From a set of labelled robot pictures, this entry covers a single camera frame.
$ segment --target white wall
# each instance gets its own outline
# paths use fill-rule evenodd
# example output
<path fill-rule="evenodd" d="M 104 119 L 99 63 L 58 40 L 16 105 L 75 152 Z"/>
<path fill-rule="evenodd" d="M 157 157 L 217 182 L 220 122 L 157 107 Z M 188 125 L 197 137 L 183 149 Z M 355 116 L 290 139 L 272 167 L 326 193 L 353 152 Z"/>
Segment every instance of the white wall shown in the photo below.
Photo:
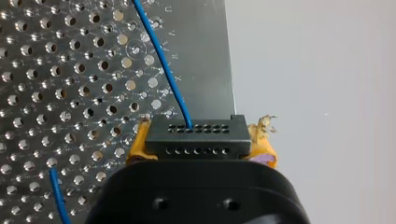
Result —
<path fill-rule="evenodd" d="M 225 0 L 238 114 L 312 223 L 396 223 L 396 1 Z"/>

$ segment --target grater hole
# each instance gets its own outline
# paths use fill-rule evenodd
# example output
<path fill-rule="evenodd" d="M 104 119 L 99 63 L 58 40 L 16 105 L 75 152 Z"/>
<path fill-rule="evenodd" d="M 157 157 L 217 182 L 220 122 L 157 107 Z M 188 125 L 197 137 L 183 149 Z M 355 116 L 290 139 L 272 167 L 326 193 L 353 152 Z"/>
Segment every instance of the grater hole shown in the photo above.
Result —
<path fill-rule="evenodd" d="M 59 8 L 59 6 L 52 6 L 50 8 L 50 12 L 54 15 L 57 15 L 61 12 L 61 9 Z"/>
<path fill-rule="evenodd" d="M 129 105 L 129 109 L 131 110 L 131 112 L 136 112 L 136 111 L 139 110 L 139 104 L 136 103 L 136 102 L 131 103 L 131 104 Z"/>
<path fill-rule="evenodd" d="M 108 68 L 108 62 L 106 62 L 106 61 L 100 61 L 99 64 L 98 64 L 98 66 L 99 66 L 99 69 L 100 69 L 100 70 L 106 71 L 107 68 Z"/>
<path fill-rule="evenodd" d="M 178 147 L 177 149 L 175 149 L 175 153 L 176 153 L 177 155 L 180 155 L 181 153 L 183 153 L 183 148 Z"/>
<path fill-rule="evenodd" d="M 78 203 L 79 203 L 80 205 L 86 204 L 86 203 L 87 203 L 87 197 L 85 197 L 85 196 L 80 196 L 80 197 L 78 198 Z"/>
<path fill-rule="evenodd" d="M 221 152 L 220 148 L 218 148 L 218 147 L 213 148 L 213 154 L 217 155 L 220 152 Z"/>
<path fill-rule="evenodd" d="M 79 29 L 79 33 L 82 35 L 87 35 L 90 33 L 90 31 L 87 28 L 82 27 L 81 29 Z"/>
<path fill-rule="evenodd" d="M 212 152 L 212 148 L 206 147 L 204 148 L 204 154 L 210 154 Z"/>
<path fill-rule="evenodd" d="M 226 199 L 223 201 L 223 207 L 230 211 L 237 211 L 241 208 L 241 204 L 233 199 Z"/>
<path fill-rule="evenodd" d="M 15 118 L 12 123 L 14 124 L 15 128 L 21 128 L 24 124 L 24 121 L 21 118 Z"/>
<path fill-rule="evenodd" d="M 114 31 L 114 27 L 111 24 L 107 24 L 103 26 L 103 31 L 105 32 L 105 34 L 111 34 Z"/>
<path fill-rule="evenodd" d="M 101 97 L 96 97 L 95 99 L 93 99 L 93 103 L 96 105 L 99 105 L 103 102 L 103 99 Z"/>
<path fill-rule="evenodd" d="M 32 182 L 29 184 L 29 189 L 32 192 L 36 192 L 40 189 L 40 185 L 37 182 Z"/>
<path fill-rule="evenodd" d="M 221 151 L 221 153 L 224 154 L 224 155 L 227 155 L 227 154 L 230 153 L 230 149 L 229 149 L 229 148 L 224 148 L 224 149 Z"/>
<path fill-rule="evenodd" d="M 84 53 L 84 57 L 89 60 L 91 58 L 93 58 L 93 53 L 91 51 L 87 51 Z"/>
<path fill-rule="evenodd" d="M 104 172 L 99 172 L 96 174 L 96 180 L 99 182 L 102 182 L 106 179 L 106 173 Z"/>
<path fill-rule="evenodd" d="M 57 31 L 56 32 L 56 37 L 58 37 L 58 39 L 64 38 L 64 32 L 62 30 Z"/>
<path fill-rule="evenodd" d="M 17 21 L 15 22 L 15 29 L 19 32 L 24 32 L 27 30 L 27 23 L 24 21 Z"/>
<path fill-rule="evenodd" d="M 38 73 L 37 73 L 37 71 L 35 69 L 29 69 L 26 72 L 26 76 L 29 79 L 36 79 L 38 77 Z"/>
<path fill-rule="evenodd" d="M 202 149 L 199 148 L 199 147 L 196 147 L 196 148 L 194 149 L 194 154 L 196 154 L 196 155 L 201 154 L 201 152 L 202 152 Z"/>
<path fill-rule="evenodd" d="M 35 209 L 35 211 L 41 212 L 43 210 L 43 208 L 44 208 L 44 205 L 42 203 L 35 203 L 33 208 Z"/>
<path fill-rule="evenodd" d="M 107 110 L 106 110 L 107 114 L 112 116 L 115 115 L 117 113 L 117 108 L 114 105 L 110 105 Z"/>
<path fill-rule="evenodd" d="M 19 143 L 18 143 L 18 147 L 20 148 L 20 150 L 26 150 L 28 149 L 30 146 L 29 142 L 25 139 L 22 139 Z"/>
<path fill-rule="evenodd" d="M 102 90 L 104 93 L 111 93 L 113 91 L 113 86 L 109 83 L 103 85 Z"/>
<path fill-rule="evenodd" d="M 41 92 L 38 92 L 38 91 L 33 92 L 32 100 L 35 103 L 40 103 L 43 100 L 43 94 L 41 94 Z"/>
<path fill-rule="evenodd" d="M 75 71 L 76 71 L 76 73 L 78 73 L 78 74 L 81 74 L 81 73 L 85 72 L 85 65 L 82 64 L 82 63 L 76 63 L 76 65 L 75 65 Z"/>
<path fill-rule="evenodd" d="M 12 167 L 8 164 L 4 164 L 1 166 L 0 171 L 3 175 L 9 175 L 11 174 Z"/>
<path fill-rule="evenodd" d="M 48 118 L 47 118 L 47 116 L 45 116 L 45 115 L 43 115 L 43 114 L 40 114 L 40 115 L 38 115 L 37 116 L 37 123 L 38 124 L 40 124 L 40 125 L 44 125 L 45 123 L 47 123 L 47 121 L 48 121 Z"/>
<path fill-rule="evenodd" d="M 161 107 L 162 103 L 160 100 L 153 100 L 151 102 L 151 106 L 153 109 L 159 109 Z"/>
<path fill-rule="evenodd" d="M 72 118 L 72 114 L 70 112 L 68 112 L 68 111 L 63 111 L 61 113 L 60 118 L 61 118 L 61 121 L 67 122 L 67 121 L 69 121 Z"/>
<path fill-rule="evenodd" d="M 63 53 L 63 54 L 61 55 L 61 61 L 62 61 L 63 63 L 69 62 L 69 61 L 70 61 L 70 55 L 68 55 L 67 53 Z"/>
<path fill-rule="evenodd" d="M 70 41 L 70 49 L 77 50 L 79 48 L 81 48 L 81 43 L 78 40 L 73 39 Z"/>
<path fill-rule="evenodd" d="M 84 9 L 85 9 L 84 4 L 82 4 L 82 3 L 76 4 L 76 10 L 77 11 L 83 11 Z"/>
<path fill-rule="evenodd" d="M 33 169 L 35 169 L 35 164 L 32 161 L 27 161 L 24 165 L 23 165 L 23 169 L 25 171 L 32 171 Z"/>
<path fill-rule="evenodd" d="M 80 96 L 88 96 L 91 91 L 87 86 L 82 86 L 78 89 L 78 92 Z"/>
<path fill-rule="evenodd" d="M 107 1 L 100 1 L 99 6 L 102 9 L 106 9 L 106 8 L 110 7 L 110 4 Z"/>
<path fill-rule="evenodd" d="M 32 47 L 30 47 L 28 45 L 24 45 L 21 47 L 21 53 L 24 56 L 30 56 L 33 54 L 33 49 L 32 49 Z"/>
<path fill-rule="evenodd" d="M 57 50 L 57 48 L 58 47 L 56 46 L 56 44 L 54 44 L 52 42 L 49 42 L 46 44 L 46 51 L 48 53 L 54 53 Z"/>
<path fill-rule="evenodd" d="M 133 80 L 128 80 L 125 83 L 125 88 L 128 91 L 132 91 L 132 90 L 136 89 L 136 83 Z"/>
<path fill-rule="evenodd" d="M 68 15 L 64 18 L 64 22 L 66 23 L 67 26 L 74 26 L 76 24 L 76 18 Z"/>
<path fill-rule="evenodd" d="M 17 193 L 17 190 L 18 190 L 17 187 L 15 187 L 13 185 L 10 185 L 10 186 L 7 187 L 7 194 L 8 195 L 14 195 L 14 194 Z"/>
<path fill-rule="evenodd" d="M 93 112 L 92 109 L 87 108 L 87 109 L 84 110 L 83 114 L 84 114 L 84 117 L 85 117 L 86 119 L 90 119 L 90 118 L 93 117 L 94 112 Z"/>
<path fill-rule="evenodd" d="M 9 0 L 9 3 L 13 7 L 20 7 L 22 5 L 22 0 Z"/>
<path fill-rule="evenodd" d="M 105 40 L 102 37 L 96 37 L 93 39 L 93 44 L 97 47 L 100 48 L 105 44 Z"/>
<path fill-rule="evenodd" d="M 1 76 L 1 78 L 3 79 L 3 81 L 5 82 L 11 82 L 14 80 L 14 75 L 12 75 L 12 73 L 10 72 L 5 72 L 3 73 L 3 75 Z"/>
<path fill-rule="evenodd" d="M 121 10 L 115 10 L 113 12 L 113 19 L 115 21 L 122 21 L 123 19 L 123 12 Z"/>
<path fill-rule="evenodd" d="M 91 23 L 97 23 L 100 20 L 100 16 L 96 13 L 91 13 L 90 14 L 90 22 Z"/>
<path fill-rule="evenodd" d="M 125 150 L 123 149 L 123 148 L 117 148 L 115 151 L 114 151 L 114 155 L 117 157 L 117 158 L 121 158 L 123 155 L 125 154 Z"/>
<path fill-rule="evenodd" d="M 98 132 L 96 131 L 96 130 L 90 130 L 89 132 L 88 132 L 88 138 L 90 139 L 90 140 L 95 140 L 96 138 L 98 138 Z"/>
<path fill-rule="evenodd" d="M 90 75 L 90 82 L 95 82 L 98 80 L 98 76 L 97 75 Z"/>
<path fill-rule="evenodd" d="M 49 147 L 52 144 L 52 142 L 50 141 L 50 138 L 48 136 L 45 136 L 41 140 L 41 144 L 43 144 L 44 147 Z"/>
<path fill-rule="evenodd" d="M 60 75 L 62 74 L 61 67 L 56 66 L 56 65 L 52 66 L 51 69 L 50 69 L 50 74 L 51 74 L 53 77 L 58 77 L 58 76 L 60 76 Z"/>
<path fill-rule="evenodd" d="M 70 161 L 70 164 L 73 164 L 73 165 L 78 164 L 80 161 L 79 155 L 76 155 L 76 154 L 71 155 L 69 158 L 69 161 Z"/>
<path fill-rule="evenodd" d="M 40 26 L 43 29 L 49 29 L 52 26 L 52 22 L 48 18 L 43 18 L 40 21 Z"/>
<path fill-rule="evenodd" d="M 64 141 L 68 144 L 71 144 L 76 141 L 76 137 L 72 133 L 67 133 L 64 137 Z"/>
<path fill-rule="evenodd" d="M 120 136 L 120 134 L 121 134 L 121 129 L 118 128 L 118 127 L 112 128 L 111 131 L 110 131 L 110 133 L 111 133 L 111 135 L 112 135 L 113 137 Z"/>
<path fill-rule="evenodd" d="M 73 181 L 76 185 L 81 185 L 84 183 L 84 177 L 82 175 L 76 175 Z"/>
<path fill-rule="evenodd" d="M 70 106 L 71 106 L 72 108 L 77 108 L 77 107 L 79 106 L 79 100 L 72 100 L 72 101 L 70 102 Z"/>
<path fill-rule="evenodd" d="M 93 159 L 94 161 L 99 161 L 99 160 L 101 160 L 102 158 L 103 158 L 103 153 L 102 153 L 102 152 L 100 152 L 100 151 L 95 151 L 95 152 L 92 153 L 92 159 Z"/>
<path fill-rule="evenodd" d="M 0 49 L 0 58 L 5 59 L 6 57 L 8 57 L 8 50 L 1 48 Z"/>
<path fill-rule="evenodd" d="M 49 158 L 47 160 L 47 166 L 50 167 L 54 167 L 56 164 L 58 163 L 58 161 L 55 158 Z"/>
<path fill-rule="evenodd" d="M 66 90 L 63 90 L 63 89 L 58 89 L 55 92 L 55 96 L 59 100 L 64 99 L 66 97 L 66 95 L 67 95 Z"/>

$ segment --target stainless steel surface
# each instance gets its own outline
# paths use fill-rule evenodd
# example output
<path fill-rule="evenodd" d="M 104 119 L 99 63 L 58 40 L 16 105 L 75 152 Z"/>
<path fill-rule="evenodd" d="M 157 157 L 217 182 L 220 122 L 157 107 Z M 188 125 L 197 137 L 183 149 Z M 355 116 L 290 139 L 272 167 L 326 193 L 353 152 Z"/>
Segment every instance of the stainless steel surface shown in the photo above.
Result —
<path fill-rule="evenodd" d="M 59 223 L 48 180 L 82 223 L 140 117 L 180 118 L 130 1 L 0 2 L 0 221 Z M 195 119 L 234 113 L 222 1 L 145 0 Z"/>

